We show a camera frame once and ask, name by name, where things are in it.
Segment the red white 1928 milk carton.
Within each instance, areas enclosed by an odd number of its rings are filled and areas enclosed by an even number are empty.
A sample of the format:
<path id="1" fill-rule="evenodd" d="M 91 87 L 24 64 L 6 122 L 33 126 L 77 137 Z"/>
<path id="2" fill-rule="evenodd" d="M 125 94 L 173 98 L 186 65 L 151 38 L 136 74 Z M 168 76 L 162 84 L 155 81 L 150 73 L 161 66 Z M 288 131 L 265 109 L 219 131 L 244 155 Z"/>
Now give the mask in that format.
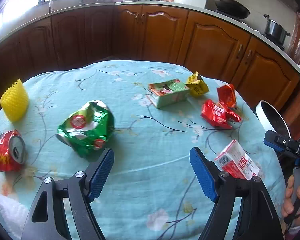
<path id="1" fill-rule="evenodd" d="M 217 157 L 215 164 L 234 178 L 250 180 L 258 176 L 260 169 L 246 154 L 237 140 L 231 141 Z"/>

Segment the red orange snack wrapper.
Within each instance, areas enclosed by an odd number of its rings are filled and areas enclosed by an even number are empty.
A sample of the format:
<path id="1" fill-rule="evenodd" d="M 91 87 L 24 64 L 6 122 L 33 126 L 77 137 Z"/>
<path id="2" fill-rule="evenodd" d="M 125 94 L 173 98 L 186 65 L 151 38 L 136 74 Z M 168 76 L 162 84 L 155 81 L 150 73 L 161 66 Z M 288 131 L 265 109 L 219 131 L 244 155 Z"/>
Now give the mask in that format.
<path id="1" fill-rule="evenodd" d="M 232 84 L 217 88 L 218 102 L 206 100 L 202 105 L 201 117 L 213 127 L 231 129 L 229 121 L 240 123 L 242 118 L 234 112 L 236 107 L 235 88 Z"/>

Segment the yellow snack wrapper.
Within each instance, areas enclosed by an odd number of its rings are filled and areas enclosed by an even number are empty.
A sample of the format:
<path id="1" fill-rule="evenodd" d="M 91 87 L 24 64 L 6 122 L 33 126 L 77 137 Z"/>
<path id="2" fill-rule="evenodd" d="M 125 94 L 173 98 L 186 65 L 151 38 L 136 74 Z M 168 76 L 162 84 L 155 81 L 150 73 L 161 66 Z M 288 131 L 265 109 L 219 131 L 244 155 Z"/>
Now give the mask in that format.
<path id="1" fill-rule="evenodd" d="M 190 89 L 190 94 L 194 98 L 201 97 L 209 92 L 207 84 L 203 81 L 198 72 L 192 73 L 186 80 L 186 85 Z"/>

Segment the brown wooden kitchen cabinets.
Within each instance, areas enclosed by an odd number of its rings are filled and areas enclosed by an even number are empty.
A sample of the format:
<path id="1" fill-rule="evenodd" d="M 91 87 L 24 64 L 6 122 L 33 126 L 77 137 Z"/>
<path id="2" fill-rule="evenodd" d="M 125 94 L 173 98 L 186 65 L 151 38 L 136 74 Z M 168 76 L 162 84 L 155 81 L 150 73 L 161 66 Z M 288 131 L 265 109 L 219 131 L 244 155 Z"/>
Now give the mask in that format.
<path id="1" fill-rule="evenodd" d="M 261 100 L 288 123 L 300 115 L 300 68 L 246 25 L 213 12 L 128 4 L 68 8 L 0 41 L 0 97 L 16 79 L 107 57 L 176 63 L 232 83 L 250 107 Z"/>

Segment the black bin with white rim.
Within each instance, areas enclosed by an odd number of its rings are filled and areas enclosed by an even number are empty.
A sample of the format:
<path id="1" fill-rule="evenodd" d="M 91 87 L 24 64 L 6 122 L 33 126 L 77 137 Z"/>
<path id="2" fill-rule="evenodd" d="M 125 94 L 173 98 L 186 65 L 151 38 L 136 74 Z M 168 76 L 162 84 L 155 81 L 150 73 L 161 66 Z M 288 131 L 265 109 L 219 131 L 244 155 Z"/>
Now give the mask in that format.
<path id="1" fill-rule="evenodd" d="M 291 137 L 290 130 L 280 113 L 268 102 L 261 100 L 256 108 L 256 115 L 265 131 L 272 130 Z"/>

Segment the crushed red soda can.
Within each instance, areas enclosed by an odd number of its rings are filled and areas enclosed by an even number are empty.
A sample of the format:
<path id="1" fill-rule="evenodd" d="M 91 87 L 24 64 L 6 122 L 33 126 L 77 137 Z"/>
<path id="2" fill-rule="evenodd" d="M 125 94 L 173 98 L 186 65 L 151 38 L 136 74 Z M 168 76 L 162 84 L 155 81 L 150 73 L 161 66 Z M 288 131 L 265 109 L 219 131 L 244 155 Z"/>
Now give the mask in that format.
<path id="1" fill-rule="evenodd" d="M 0 135 L 0 172 L 19 171 L 26 161 L 26 147 L 16 130 Z"/>

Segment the light blue floral tablecloth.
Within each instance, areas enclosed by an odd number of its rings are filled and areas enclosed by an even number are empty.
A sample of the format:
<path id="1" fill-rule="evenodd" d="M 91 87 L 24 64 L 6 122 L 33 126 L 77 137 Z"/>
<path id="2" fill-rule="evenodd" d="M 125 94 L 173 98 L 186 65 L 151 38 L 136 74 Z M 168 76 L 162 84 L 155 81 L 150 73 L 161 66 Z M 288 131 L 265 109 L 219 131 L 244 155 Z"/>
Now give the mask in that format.
<path id="1" fill-rule="evenodd" d="M 101 195 L 91 207 L 107 239 L 197 239 L 213 203 L 205 197 L 189 161 L 199 147 L 213 160 L 236 139 L 259 167 L 277 211 L 285 180 L 275 152 L 263 144 L 264 129 L 237 96 L 240 124 L 221 131 L 200 115 L 202 104 L 218 101 L 223 83 L 205 79 L 209 92 L 162 109 L 147 98 L 150 83 L 190 76 L 186 68 L 147 61 L 104 61 L 80 69 L 48 72 L 24 82 L 30 104 L 13 124 L 0 112 L 0 134 L 17 129 L 28 160 L 18 173 L 0 172 L 0 222 L 20 239 L 32 201 L 46 177 L 65 179 L 97 155 L 81 158 L 56 137 L 57 127 L 91 100 L 103 101 L 115 118 L 109 147 L 115 160 Z"/>

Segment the green crumpled snack bag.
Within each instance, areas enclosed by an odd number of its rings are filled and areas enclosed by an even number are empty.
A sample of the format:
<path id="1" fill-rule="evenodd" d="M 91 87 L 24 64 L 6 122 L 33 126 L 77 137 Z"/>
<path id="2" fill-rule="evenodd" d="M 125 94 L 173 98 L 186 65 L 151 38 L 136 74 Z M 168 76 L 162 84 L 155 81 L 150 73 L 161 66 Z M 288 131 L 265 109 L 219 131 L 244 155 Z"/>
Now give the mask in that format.
<path id="1" fill-rule="evenodd" d="M 57 128 L 56 137 L 81 158 L 103 149 L 115 130 L 115 119 L 108 106 L 93 100 L 72 113 Z"/>

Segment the yellow honeycomb foam sleeve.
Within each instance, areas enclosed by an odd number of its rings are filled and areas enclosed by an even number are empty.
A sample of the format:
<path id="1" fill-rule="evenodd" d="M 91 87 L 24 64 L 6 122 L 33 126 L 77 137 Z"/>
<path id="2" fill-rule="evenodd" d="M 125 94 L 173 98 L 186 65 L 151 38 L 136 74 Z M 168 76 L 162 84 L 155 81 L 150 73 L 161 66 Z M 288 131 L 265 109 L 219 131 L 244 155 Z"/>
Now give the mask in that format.
<path id="1" fill-rule="evenodd" d="M 25 115 L 29 106 L 29 96 L 20 79 L 4 92 L 0 105 L 10 122 L 19 121 Z"/>

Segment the steel cooking pot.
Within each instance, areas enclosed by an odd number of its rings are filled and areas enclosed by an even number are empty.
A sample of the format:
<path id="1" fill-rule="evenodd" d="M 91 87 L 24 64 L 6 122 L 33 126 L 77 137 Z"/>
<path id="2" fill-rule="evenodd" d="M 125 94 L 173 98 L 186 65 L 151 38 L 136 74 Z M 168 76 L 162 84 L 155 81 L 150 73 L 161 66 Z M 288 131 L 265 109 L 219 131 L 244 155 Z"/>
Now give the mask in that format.
<path id="1" fill-rule="evenodd" d="M 264 36 L 273 42 L 283 45 L 286 37 L 290 37 L 290 33 L 281 24 L 272 20 L 269 15 L 264 14 L 263 16 L 267 20 Z"/>

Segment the green drink carton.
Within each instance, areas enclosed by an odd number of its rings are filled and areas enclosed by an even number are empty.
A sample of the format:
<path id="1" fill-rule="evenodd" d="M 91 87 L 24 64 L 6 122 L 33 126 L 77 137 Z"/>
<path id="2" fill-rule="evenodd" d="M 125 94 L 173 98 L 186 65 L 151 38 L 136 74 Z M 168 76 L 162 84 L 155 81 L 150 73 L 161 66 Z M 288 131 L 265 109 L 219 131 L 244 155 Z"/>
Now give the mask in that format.
<path id="1" fill-rule="evenodd" d="M 168 80 L 148 85 L 147 98 L 157 108 L 186 100 L 190 89 L 179 79 Z"/>

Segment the black wok pan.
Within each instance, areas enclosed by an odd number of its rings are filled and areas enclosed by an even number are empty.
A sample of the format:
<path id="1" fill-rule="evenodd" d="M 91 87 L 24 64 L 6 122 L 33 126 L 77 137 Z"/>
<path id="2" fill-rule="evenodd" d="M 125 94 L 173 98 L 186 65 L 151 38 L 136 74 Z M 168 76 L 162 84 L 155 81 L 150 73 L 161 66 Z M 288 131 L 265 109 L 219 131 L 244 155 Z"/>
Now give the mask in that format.
<path id="1" fill-rule="evenodd" d="M 250 15 L 249 9 L 236 0 L 215 0 L 215 5 L 218 12 L 239 20 L 246 19 Z"/>

